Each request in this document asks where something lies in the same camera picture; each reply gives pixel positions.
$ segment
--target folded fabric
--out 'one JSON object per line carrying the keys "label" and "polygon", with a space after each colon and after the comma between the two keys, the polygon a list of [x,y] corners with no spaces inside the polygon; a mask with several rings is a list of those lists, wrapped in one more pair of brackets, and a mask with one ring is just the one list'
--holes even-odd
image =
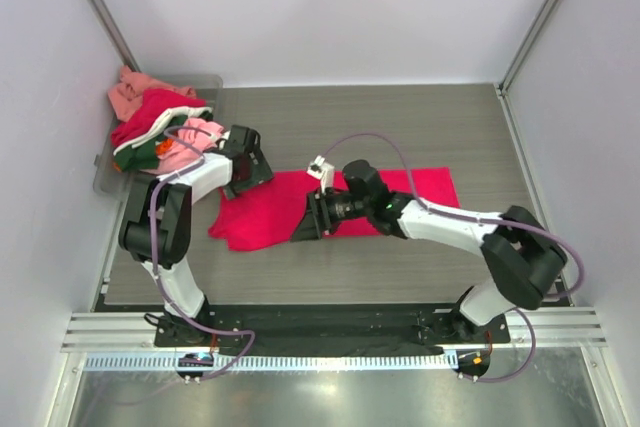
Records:
{"label": "folded fabric", "polygon": [[134,137],[120,144],[114,149],[113,155],[116,155],[126,147],[132,147],[135,149],[137,147],[140,147],[142,144],[145,144],[149,140],[155,139],[158,135],[162,134],[167,129],[169,123],[174,117],[198,117],[208,121],[213,118],[213,110],[211,109],[211,107],[174,107],[172,109],[167,109],[162,114],[160,114],[160,116],[155,120],[155,122],[147,132],[139,137]]}
{"label": "folded fabric", "polygon": [[[166,127],[184,125],[186,121],[186,115],[178,115],[171,118]],[[120,172],[157,169],[160,166],[159,152],[166,150],[168,141],[171,139],[160,133],[138,147],[129,145],[119,149],[113,153],[114,167]]]}
{"label": "folded fabric", "polygon": [[[193,145],[201,152],[209,147],[213,147],[215,141],[218,140],[224,132],[224,127],[220,124],[207,122],[203,119],[187,119],[184,125],[187,127],[197,127],[209,132],[210,135],[206,135],[194,130],[180,129],[176,133],[179,139]],[[196,161],[198,157],[199,155],[193,150],[188,149],[179,142],[173,142],[166,151],[158,155],[158,159],[160,160],[158,167],[145,169],[145,171],[155,175],[168,174],[169,172],[175,172],[178,169],[186,167]]]}
{"label": "folded fabric", "polygon": [[[381,170],[390,190],[410,192],[404,170]],[[446,167],[413,170],[421,196],[438,204],[459,207],[451,174]],[[346,189],[336,172],[334,186]],[[220,214],[209,235],[226,239],[229,250],[252,251],[288,242],[306,208],[307,193],[319,187],[318,180],[304,171],[278,172],[273,180],[254,187],[233,200],[221,196]],[[334,236],[379,235],[366,219],[343,222]]]}
{"label": "folded fabric", "polygon": [[[213,135],[196,133],[192,130],[178,130],[176,135],[193,144],[199,150],[205,150],[213,146],[220,137],[222,126],[204,119],[187,118],[185,115],[173,117],[166,125],[198,127]],[[156,137],[143,144],[133,147],[131,145],[118,149],[114,153],[114,167],[121,172],[143,170],[152,174],[165,174],[180,169],[198,158],[198,155],[187,149],[179,142],[164,135],[164,130]]]}
{"label": "folded fabric", "polygon": [[111,143],[118,147],[127,140],[146,134],[165,110],[175,107],[204,107],[202,99],[193,99],[165,89],[145,90],[142,105],[131,118],[111,132]]}
{"label": "folded fabric", "polygon": [[142,106],[143,93],[149,89],[170,90],[190,98],[196,96],[196,91],[193,87],[176,87],[154,79],[147,74],[133,72],[129,67],[124,66],[120,69],[120,82],[109,89],[107,93],[118,120],[127,122],[131,119],[133,114]]}

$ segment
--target red cloth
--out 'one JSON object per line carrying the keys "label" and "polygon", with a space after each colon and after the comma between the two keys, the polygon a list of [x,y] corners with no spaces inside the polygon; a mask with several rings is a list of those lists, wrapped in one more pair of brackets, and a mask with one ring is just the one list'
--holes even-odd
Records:
{"label": "red cloth", "polygon": [[[389,190],[410,192],[404,170],[381,170]],[[446,167],[413,171],[421,196],[438,204],[459,207]],[[346,189],[342,174],[336,172],[334,186]],[[209,228],[214,239],[226,239],[229,250],[252,251],[288,242],[305,212],[307,193],[319,181],[304,171],[277,172],[270,182],[254,187],[233,200],[221,196],[220,214]],[[380,235],[366,219],[347,220],[334,236]]]}
{"label": "red cloth", "polygon": [[165,89],[149,89],[142,94],[142,106],[131,118],[111,132],[111,143],[114,147],[146,134],[165,110],[173,107],[204,107],[202,99],[193,99]]}

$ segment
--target white wall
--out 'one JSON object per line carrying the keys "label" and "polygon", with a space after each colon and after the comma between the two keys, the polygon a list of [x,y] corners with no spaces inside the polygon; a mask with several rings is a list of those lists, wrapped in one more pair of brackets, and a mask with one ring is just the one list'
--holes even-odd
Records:
{"label": "white wall", "polygon": [[227,86],[501,80],[543,0],[106,0],[143,70]]}
{"label": "white wall", "polygon": [[92,191],[115,51],[86,0],[0,0],[0,425],[41,426],[115,204]]}
{"label": "white wall", "polygon": [[640,406],[640,2],[563,0],[511,90],[553,227],[579,248]]}

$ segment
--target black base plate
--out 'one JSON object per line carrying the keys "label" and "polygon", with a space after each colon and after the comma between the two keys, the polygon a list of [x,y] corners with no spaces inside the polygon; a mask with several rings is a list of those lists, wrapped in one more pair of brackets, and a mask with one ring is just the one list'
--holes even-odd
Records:
{"label": "black base plate", "polygon": [[[220,330],[256,333],[252,355],[270,357],[380,357],[436,355],[433,344],[484,344],[484,331],[466,341],[434,323],[451,304],[382,305],[214,305],[212,324]],[[511,341],[504,316],[488,326],[494,344]],[[220,337],[220,353],[237,354],[248,337]],[[211,338],[202,342],[209,346]],[[156,333],[157,347],[192,347]]]}

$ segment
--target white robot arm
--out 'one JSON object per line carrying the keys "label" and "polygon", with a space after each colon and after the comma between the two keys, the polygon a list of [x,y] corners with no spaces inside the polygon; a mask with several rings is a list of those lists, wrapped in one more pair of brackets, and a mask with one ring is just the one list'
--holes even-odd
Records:
{"label": "white robot arm", "polygon": [[346,191],[328,185],[333,167],[322,157],[310,165],[308,173],[321,180],[322,188],[307,196],[305,216],[291,240],[320,239],[335,232],[342,221],[366,217],[384,235],[431,240],[483,257],[491,278],[467,290],[451,313],[452,328],[462,338],[514,307],[540,307],[567,262],[557,243],[499,225],[501,220],[510,220],[541,228],[522,207],[500,214],[454,209],[426,199],[418,202],[411,194],[389,191],[365,160],[347,164],[342,172]]}
{"label": "white robot arm", "polygon": [[[151,261],[150,199],[156,185],[168,175],[134,177],[118,238],[120,246],[156,281]],[[215,149],[204,153],[204,162],[197,169],[178,176],[160,191],[156,212],[158,264],[162,286],[173,303],[165,301],[164,310],[173,325],[185,326],[181,337],[186,337],[187,342],[198,343],[208,334],[188,328],[174,305],[200,325],[210,326],[209,302],[197,286],[187,260],[192,205],[215,189],[222,188],[231,199],[272,178],[258,132],[234,125]]]}

